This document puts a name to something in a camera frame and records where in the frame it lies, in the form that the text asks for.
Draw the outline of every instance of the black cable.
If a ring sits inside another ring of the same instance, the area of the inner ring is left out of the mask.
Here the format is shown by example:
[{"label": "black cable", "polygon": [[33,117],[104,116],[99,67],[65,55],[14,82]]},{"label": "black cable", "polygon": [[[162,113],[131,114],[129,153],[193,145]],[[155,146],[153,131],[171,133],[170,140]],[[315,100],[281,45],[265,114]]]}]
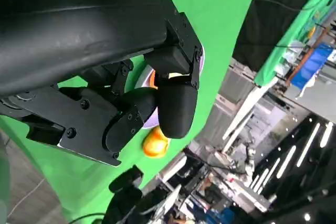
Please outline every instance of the black cable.
[{"label": "black cable", "polygon": [[320,46],[317,46],[317,47],[309,47],[309,46],[285,46],[285,45],[275,45],[275,44],[258,44],[258,43],[240,43],[238,42],[237,43],[238,45],[241,45],[241,46],[258,46],[258,47],[280,47],[280,48],[313,48],[313,49],[323,49],[323,50],[328,50],[328,48],[325,48],[325,47],[320,47]]},{"label": "black cable", "polygon": [[82,220],[82,219],[85,219],[85,218],[88,218],[88,217],[92,217],[92,216],[104,216],[105,214],[101,213],[101,212],[96,212],[94,214],[88,214],[88,215],[84,215],[84,216],[81,216],[81,217],[78,217],[77,219],[69,222],[68,224],[74,224],[76,223],[77,221],[79,220]]},{"label": "black cable", "polygon": [[5,147],[9,144],[9,142],[10,142],[10,137],[8,138],[8,140],[7,140],[7,142],[5,143]]},{"label": "black cable", "polygon": [[319,0],[316,4],[312,5],[312,6],[309,6],[309,7],[306,7],[306,8],[295,8],[295,7],[291,7],[291,6],[288,6],[284,3],[281,3],[279,1],[276,1],[276,0],[253,0],[253,1],[263,1],[263,2],[269,2],[269,3],[273,3],[273,4],[276,4],[276,5],[280,5],[282,6],[283,8],[286,8],[288,10],[292,10],[294,12],[300,12],[302,10],[312,10],[314,9],[315,7],[317,7],[323,0]]},{"label": "black cable", "polygon": [[212,167],[212,168],[218,168],[218,169],[226,170],[226,171],[228,171],[228,172],[230,172],[230,173],[237,174],[237,175],[244,175],[244,174],[246,174],[246,173],[244,173],[244,172],[240,172],[240,171],[238,171],[238,170],[231,169],[231,168],[229,168],[229,167],[217,166],[217,165],[209,164],[207,161],[205,161],[205,160],[203,160],[203,159],[201,159],[200,157],[195,156],[195,155],[191,155],[191,154],[188,154],[188,153],[184,153],[184,154],[185,154],[187,157],[191,157],[191,158],[193,158],[193,159],[195,159],[195,160],[197,160],[197,161],[200,161],[201,163],[206,164],[206,165],[208,165],[209,167]]}]

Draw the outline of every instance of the orange object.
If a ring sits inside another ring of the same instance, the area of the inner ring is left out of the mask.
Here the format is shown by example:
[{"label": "orange object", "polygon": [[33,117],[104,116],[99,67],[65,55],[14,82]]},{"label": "orange object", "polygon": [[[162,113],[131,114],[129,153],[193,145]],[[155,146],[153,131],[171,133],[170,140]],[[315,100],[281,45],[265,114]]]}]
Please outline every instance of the orange object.
[{"label": "orange object", "polygon": [[159,126],[152,129],[143,142],[143,152],[151,158],[163,157],[169,147],[170,138],[163,135]]},{"label": "orange object", "polygon": [[151,76],[149,77],[149,87],[157,89],[157,86],[154,85],[154,80],[155,80],[155,71],[153,71]]}]

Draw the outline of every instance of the green fabric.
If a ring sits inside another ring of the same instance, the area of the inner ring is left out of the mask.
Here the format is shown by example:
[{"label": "green fabric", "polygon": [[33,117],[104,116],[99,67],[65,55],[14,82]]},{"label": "green fabric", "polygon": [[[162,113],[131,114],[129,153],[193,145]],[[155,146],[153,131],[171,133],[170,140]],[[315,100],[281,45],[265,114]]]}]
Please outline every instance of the green fabric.
[{"label": "green fabric", "polygon": [[[278,45],[289,45],[294,39],[303,40],[308,31],[313,27],[314,22],[318,22],[328,13],[332,4],[327,6],[329,0],[309,0],[304,8],[315,6],[311,10],[303,10],[290,25],[285,35],[279,41]],[[274,71],[278,63],[282,61],[282,55],[286,48],[276,47],[259,70],[254,81],[260,86],[267,85],[276,75]]]},{"label": "green fabric", "polygon": [[[202,129],[230,62],[234,45],[251,0],[173,0],[186,12],[205,48],[205,66],[200,79],[198,103],[192,128],[184,139],[173,140],[164,158],[150,159],[141,149],[148,130],[141,130],[120,153],[122,164],[113,168],[25,139],[28,127],[7,117],[0,126],[22,148],[48,179],[69,219],[93,212],[105,212],[111,199],[109,183],[136,164],[145,174],[142,185],[153,178]],[[132,59],[134,70],[127,89],[134,87],[144,68],[143,57]],[[80,78],[68,86],[84,84]]]}]

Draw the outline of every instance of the wire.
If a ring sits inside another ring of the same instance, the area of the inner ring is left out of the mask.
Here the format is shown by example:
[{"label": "wire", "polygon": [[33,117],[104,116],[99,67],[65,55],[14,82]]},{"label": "wire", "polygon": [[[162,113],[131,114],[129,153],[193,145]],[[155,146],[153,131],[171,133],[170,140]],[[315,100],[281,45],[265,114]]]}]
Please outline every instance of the wire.
[{"label": "wire", "polygon": [[217,165],[209,164],[207,161],[205,161],[205,160],[203,160],[203,159],[201,159],[200,157],[195,156],[195,155],[191,155],[191,154],[188,154],[188,153],[184,153],[184,154],[185,154],[186,156],[191,157],[191,158],[193,158],[193,159],[195,159],[195,160],[197,160],[197,161],[200,161],[201,163],[204,163],[204,164],[206,164],[206,165],[208,165],[208,166],[210,166],[210,167],[212,167],[212,168],[219,168],[219,169],[222,169],[222,170],[227,170],[228,172],[233,173],[233,174],[237,174],[237,175],[244,175],[244,174],[246,174],[246,173],[244,173],[244,172],[240,172],[240,171],[238,171],[238,170],[231,169],[231,168],[229,168],[229,167],[225,167],[225,166],[217,166]]},{"label": "wire", "polygon": [[317,46],[317,47],[309,47],[308,45],[307,46],[285,46],[285,45],[276,45],[276,44],[258,44],[258,43],[240,43],[238,42],[237,43],[238,45],[241,45],[241,46],[258,46],[258,47],[280,47],[280,48],[302,48],[302,49],[305,49],[306,47],[307,48],[313,48],[313,49],[323,49],[323,50],[329,50],[328,48],[326,47],[320,47],[320,46]]},{"label": "wire", "polygon": [[295,8],[295,7],[291,7],[291,6],[288,6],[284,3],[281,3],[279,1],[276,1],[276,0],[253,0],[253,1],[263,1],[263,2],[269,2],[269,3],[273,3],[273,4],[276,4],[276,5],[280,5],[282,6],[283,8],[286,8],[288,10],[292,10],[294,12],[300,12],[302,10],[312,10],[314,9],[315,7],[317,7],[323,0],[319,0],[316,4],[312,5],[312,6],[309,6],[309,7],[306,7],[306,8]]},{"label": "wire", "polygon": [[92,216],[104,216],[104,215],[105,215],[105,214],[102,213],[102,212],[96,212],[96,213],[94,213],[94,214],[83,215],[83,216],[78,217],[77,219],[75,219],[75,220],[69,222],[68,224],[74,224],[74,223],[76,223],[77,221],[82,220],[82,219],[85,219],[85,218],[88,218],[88,217],[92,217]]},{"label": "wire", "polygon": [[31,190],[25,197],[23,197],[14,207],[13,207],[13,209],[11,210],[11,212],[9,213],[9,215],[7,216],[7,218],[8,217],[10,217],[11,216],[11,214],[14,212],[14,210],[26,199],[26,198],[28,198],[29,197],[29,195],[31,195],[33,192],[35,192],[37,189],[38,189],[38,187],[45,181],[46,179],[44,178],[44,179],[42,179],[41,181],[40,181],[40,183],[38,183],[37,184],[37,186],[35,186],[35,188],[33,189],[33,190]]},{"label": "wire", "polygon": [[5,147],[7,147],[7,145],[9,144],[9,142],[10,142],[10,137],[8,138],[8,140],[7,140],[7,142],[5,143]]}]

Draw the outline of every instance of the black plastic cover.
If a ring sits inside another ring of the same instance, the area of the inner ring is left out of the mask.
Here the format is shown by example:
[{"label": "black plastic cover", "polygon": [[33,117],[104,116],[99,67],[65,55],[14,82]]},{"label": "black plastic cover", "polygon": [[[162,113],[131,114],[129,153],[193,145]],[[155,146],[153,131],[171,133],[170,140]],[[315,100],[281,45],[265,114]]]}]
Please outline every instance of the black plastic cover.
[{"label": "black plastic cover", "polygon": [[130,58],[166,39],[159,0],[0,2],[0,97]]},{"label": "black plastic cover", "polygon": [[192,125],[198,90],[189,84],[162,85],[158,89],[159,123],[169,138],[183,138]]}]

